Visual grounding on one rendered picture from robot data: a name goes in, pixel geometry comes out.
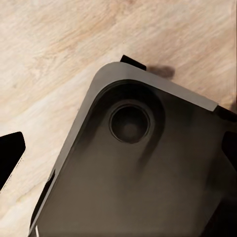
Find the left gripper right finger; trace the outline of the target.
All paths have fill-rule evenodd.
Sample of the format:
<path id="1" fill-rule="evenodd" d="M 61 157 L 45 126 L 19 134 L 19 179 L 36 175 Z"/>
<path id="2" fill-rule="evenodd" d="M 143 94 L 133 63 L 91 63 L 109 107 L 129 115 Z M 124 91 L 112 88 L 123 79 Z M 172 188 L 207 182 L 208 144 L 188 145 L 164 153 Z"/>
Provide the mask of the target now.
<path id="1" fill-rule="evenodd" d="M 221 148 L 237 171 L 237 133 L 226 131 Z"/>

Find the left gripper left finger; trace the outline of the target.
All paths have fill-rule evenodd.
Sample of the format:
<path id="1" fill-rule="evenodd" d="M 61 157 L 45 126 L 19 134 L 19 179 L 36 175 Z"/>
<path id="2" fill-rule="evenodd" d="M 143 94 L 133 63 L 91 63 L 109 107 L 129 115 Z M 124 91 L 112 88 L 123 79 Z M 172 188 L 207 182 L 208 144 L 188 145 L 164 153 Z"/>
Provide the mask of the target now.
<path id="1" fill-rule="evenodd" d="M 0 137 L 0 191 L 25 150 L 21 131 Z"/>

